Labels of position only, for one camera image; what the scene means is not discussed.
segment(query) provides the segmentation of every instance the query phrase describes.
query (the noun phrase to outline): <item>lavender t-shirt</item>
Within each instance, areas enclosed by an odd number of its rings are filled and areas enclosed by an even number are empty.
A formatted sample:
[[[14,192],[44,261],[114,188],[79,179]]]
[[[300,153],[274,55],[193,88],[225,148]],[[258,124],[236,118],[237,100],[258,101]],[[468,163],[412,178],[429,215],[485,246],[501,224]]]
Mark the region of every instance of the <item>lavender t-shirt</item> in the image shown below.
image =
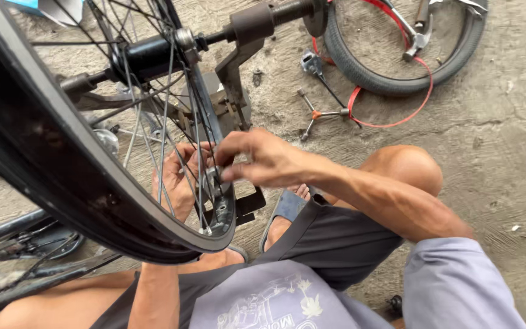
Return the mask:
[[[526,328],[480,245],[466,238],[416,244],[405,265],[407,328]],[[392,328],[291,260],[240,269],[196,300],[191,329]]]

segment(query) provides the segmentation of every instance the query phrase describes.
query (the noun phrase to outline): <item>hand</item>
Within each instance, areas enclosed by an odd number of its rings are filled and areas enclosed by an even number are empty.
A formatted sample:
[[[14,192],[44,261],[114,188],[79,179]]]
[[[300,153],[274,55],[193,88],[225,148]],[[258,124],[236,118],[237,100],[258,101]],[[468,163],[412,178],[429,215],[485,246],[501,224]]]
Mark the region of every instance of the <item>hand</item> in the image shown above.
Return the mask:
[[[250,154],[252,163],[238,163],[226,168],[223,181],[245,178],[256,186],[286,187],[305,183],[312,166],[325,159],[291,146],[261,128],[250,132],[231,132],[215,152],[217,164],[230,165],[238,153]]]
[[[202,149],[202,160],[206,163],[208,155],[210,154],[210,144],[208,142],[200,143]],[[180,153],[180,157],[188,164],[185,168],[188,172],[190,184],[184,172],[181,172],[182,164],[178,158],[178,155],[172,150],[172,152],[164,159],[164,169],[162,180],[164,182],[165,191],[170,197],[174,214],[179,221],[184,222],[194,206],[194,186],[196,186],[196,180],[192,176],[198,177],[198,152],[196,144],[178,143],[176,149]],[[154,169],[152,180],[151,180],[151,195],[157,200],[157,193],[159,188],[158,174]],[[170,212],[170,206],[165,198],[164,190],[162,188],[161,193],[161,205],[167,212]]]

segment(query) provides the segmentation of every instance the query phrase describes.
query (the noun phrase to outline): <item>concrete floor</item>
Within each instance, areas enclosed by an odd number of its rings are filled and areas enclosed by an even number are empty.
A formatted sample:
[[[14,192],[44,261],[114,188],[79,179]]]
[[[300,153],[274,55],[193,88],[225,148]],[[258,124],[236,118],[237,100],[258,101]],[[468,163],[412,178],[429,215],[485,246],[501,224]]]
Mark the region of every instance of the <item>concrete floor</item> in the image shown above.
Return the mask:
[[[228,22],[228,15],[257,1],[229,0],[174,1],[183,24],[194,32],[212,33]],[[413,17],[418,0],[398,0],[396,5],[408,18]],[[422,75],[418,64],[400,60],[402,40],[395,24],[371,5],[357,0],[338,0],[341,30],[351,51],[375,71],[396,77]],[[85,15],[88,24],[91,15]],[[462,13],[447,0],[436,14],[434,36],[423,58],[435,67],[436,57],[444,59],[458,37]],[[151,29],[135,22],[140,37]],[[20,24],[35,39],[54,38],[54,34],[77,36],[74,29],[63,29],[45,19],[22,16]],[[299,135],[310,121],[309,110],[296,90],[302,86],[319,110],[337,109],[337,104],[320,83],[305,76],[299,59],[311,47],[301,21],[276,30],[276,40],[241,67],[244,86],[252,101],[252,122],[333,161],[357,167],[376,149],[394,144],[413,144],[427,150],[441,166],[444,188],[440,199],[476,230],[478,241],[500,269],[512,289],[516,305],[526,321],[526,1],[491,3],[486,32],[470,63],[443,86],[435,88],[425,109],[401,126],[389,129],[363,128],[338,118],[324,119],[312,130],[305,144]],[[217,44],[203,55],[203,72],[232,49]],[[103,59],[86,48],[41,50],[40,55],[52,71],[64,74],[94,72]],[[252,84],[252,71],[261,69],[261,85]],[[333,67],[324,73],[343,100],[353,84]],[[424,94],[408,98],[386,98],[363,93],[355,103],[354,114],[361,120],[390,123],[411,113]],[[130,114],[118,120],[129,122]],[[147,163],[134,158],[133,171],[147,183]],[[279,196],[279,190],[265,191],[267,207],[256,212],[257,220],[237,229],[235,242],[257,256],[259,236]],[[1,206],[2,203],[13,206]],[[19,215],[34,206],[0,180],[0,221]],[[514,225],[517,231],[511,231]],[[384,261],[368,279],[348,293],[377,311],[385,300],[403,292],[403,264],[410,245],[406,243]],[[105,271],[134,266],[121,260]]]

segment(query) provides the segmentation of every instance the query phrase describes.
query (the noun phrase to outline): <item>hammer handle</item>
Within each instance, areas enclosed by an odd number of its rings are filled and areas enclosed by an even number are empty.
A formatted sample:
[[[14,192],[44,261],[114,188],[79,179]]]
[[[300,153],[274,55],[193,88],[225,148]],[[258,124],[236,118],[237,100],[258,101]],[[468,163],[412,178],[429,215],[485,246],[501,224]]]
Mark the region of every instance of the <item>hammer handle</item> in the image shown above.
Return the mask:
[[[430,13],[430,0],[421,0],[419,3],[419,9],[417,11],[417,19],[415,23],[425,24],[427,22],[427,17]]]

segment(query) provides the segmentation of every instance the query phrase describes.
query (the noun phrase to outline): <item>gray shorts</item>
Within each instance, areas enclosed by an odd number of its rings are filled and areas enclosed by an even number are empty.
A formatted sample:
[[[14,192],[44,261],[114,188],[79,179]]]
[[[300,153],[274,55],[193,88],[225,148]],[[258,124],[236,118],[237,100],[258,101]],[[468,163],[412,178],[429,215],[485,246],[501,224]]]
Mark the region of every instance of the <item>gray shorts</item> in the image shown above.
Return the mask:
[[[180,328],[190,325],[196,299],[239,269],[291,259],[311,267],[330,287],[345,290],[364,280],[402,242],[400,236],[360,211],[331,206],[316,195],[283,236],[251,264],[180,274]],[[138,277],[136,273],[131,286],[91,328],[127,328]]]

